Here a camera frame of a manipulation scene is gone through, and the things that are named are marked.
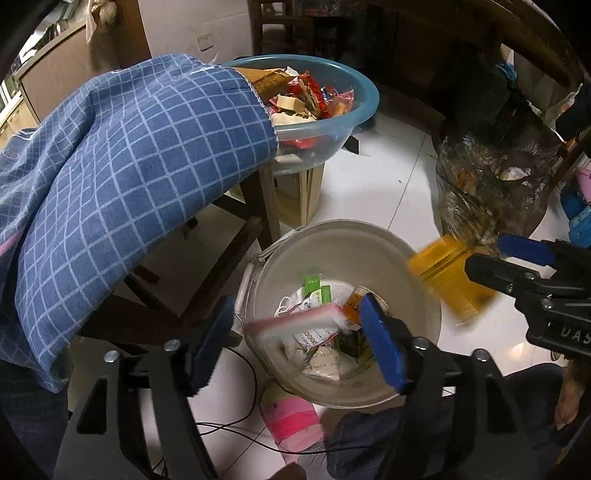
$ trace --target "bucket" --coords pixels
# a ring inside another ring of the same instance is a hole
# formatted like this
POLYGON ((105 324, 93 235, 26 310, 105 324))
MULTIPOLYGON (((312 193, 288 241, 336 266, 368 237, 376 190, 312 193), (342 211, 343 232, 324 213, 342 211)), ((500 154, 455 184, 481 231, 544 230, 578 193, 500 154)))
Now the bucket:
MULTIPOLYGON (((435 345, 441 330, 441 305, 407 269, 414 250, 387 230, 355 220, 331 220, 301 227, 256 255, 245 270, 235 312, 243 324, 273 317, 281 299, 306 277, 364 286, 385 300, 392 317, 414 336, 435 345)), ((285 390, 319 405, 362 408, 397 395, 384 383, 375 360, 352 375, 331 382, 302 374, 279 344, 245 337, 265 369, 285 390)))

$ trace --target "plaid tablecloth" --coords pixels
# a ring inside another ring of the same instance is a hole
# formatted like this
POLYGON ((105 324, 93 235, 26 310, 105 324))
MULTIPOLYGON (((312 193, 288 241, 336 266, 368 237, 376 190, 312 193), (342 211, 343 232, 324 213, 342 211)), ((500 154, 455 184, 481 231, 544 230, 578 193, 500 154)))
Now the plaid tablecloth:
POLYGON ((276 148, 249 83, 186 55, 96 77, 15 134, 0 154, 0 407, 15 379, 59 392, 64 348, 113 286, 276 148))

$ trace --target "blue plastic container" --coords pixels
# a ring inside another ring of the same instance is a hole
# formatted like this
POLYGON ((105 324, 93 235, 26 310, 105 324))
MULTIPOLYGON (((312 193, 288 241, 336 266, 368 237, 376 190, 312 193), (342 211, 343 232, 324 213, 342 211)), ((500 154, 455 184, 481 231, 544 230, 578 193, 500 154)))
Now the blue plastic container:
POLYGON ((349 113, 334 118, 305 124, 276 127, 280 149, 277 155, 295 154, 302 162, 274 162, 275 175, 293 173, 323 164, 343 146, 354 127, 369 119, 378 109, 379 93, 374 83, 365 75, 335 61, 305 55, 262 55, 229 61, 228 67, 249 69, 273 69, 291 67, 299 73, 306 70, 320 87, 333 85, 339 93, 353 90, 355 100, 349 113), (289 140, 317 138, 311 148, 298 148, 289 140))

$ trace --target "silver bolt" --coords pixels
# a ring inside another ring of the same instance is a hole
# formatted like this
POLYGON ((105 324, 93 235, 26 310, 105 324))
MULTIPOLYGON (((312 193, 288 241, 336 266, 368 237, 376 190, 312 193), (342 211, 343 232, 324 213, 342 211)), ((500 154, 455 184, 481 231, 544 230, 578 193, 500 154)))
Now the silver bolt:
POLYGON ((109 350, 107 353, 105 353, 103 360, 108 364, 115 363, 117 360, 119 360, 119 352, 117 350, 109 350))
POLYGON ((181 346, 181 341, 178 338, 173 338, 164 344, 164 350, 166 352, 174 352, 181 346))
POLYGON ((552 300, 550 299, 542 299, 540 303, 546 310, 552 310, 554 308, 554 303, 552 303, 552 300))
POLYGON ((425 337, 416 337, 413 339, 413 347, 417 350, 426 350, 429 348, 429 340, 425 337))
POLYGON ((481 362, 487 362, 491 359, 490 353, 483 348, 477 348, 474 350, 474 357, 476 360, 480 360, 481 362))

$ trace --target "white tile floor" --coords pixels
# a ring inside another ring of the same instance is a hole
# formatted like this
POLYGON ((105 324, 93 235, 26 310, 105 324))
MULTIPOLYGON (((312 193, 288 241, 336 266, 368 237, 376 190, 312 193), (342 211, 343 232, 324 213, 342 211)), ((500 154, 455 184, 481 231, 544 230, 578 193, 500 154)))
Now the white tile floor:
MULTIPOLYGON (((320 206, 312 223, 337 218, 374 223, 389 229, 417 250, 435 241, 440 236, 441 225, 437 209, 434 209, 436 159, 431 138, 381 113, 375 128, 358 138, 359 155, 341 150, 326 164, 320 206)), ((205 208, 197 218, 199 225, 186 239, 180 232, 175 233, 144 262, 162 277, 156 287, 158 296, 176 311, 182 310, 191 292, 241 226, 240 220, 215 206, 205 208)), ((548 212, 532 237, 566 238, 566 233, 566 217, 557 197, 551 196, 548 212)), ((250 255, 257 249, 257 245, 251 248, 250 255)), ((246 260, 230 279, 227 291, 237 289, 245 265, 246 260)), ((124 287, 118 292, 132 296, 124 287)), ((493 306, 471 327, 457 327, 445 306, 442 320, 439 347, 460 353, 486 348, 504 374, 549 361, 547 351, 526 343, 527 325, 509 297, 498 296, 493 306)), ((70 387, 71 407, 90 384, 96 360, 100 361, 101 352, 107 349, 108 344, 91 340, 83 340, 83 345, 72 349, 76 369, 70 387)), ((239 351, 252 358, 244 344, 239 351)), ((265 374, 259 366, 257 370, 261 384, 265 374)), ((249 368, 236 355, 224 351, 209 386, 192 398, 190 404, 197 421, 227 423, 248 412, 253 393, 249 368)), ((160 459, 158 439, 148 395, 145 395, 144 407, 150 451, 157 461, 160 459)), ((258 436, 259 441, 274 445, 257 409, 239 427, 247 434, 258 436)), ((205 436, 204 441, 217 471, 227 480, 263 480, 283 465, 279 453, 232 433, 215 432, 205 436)))

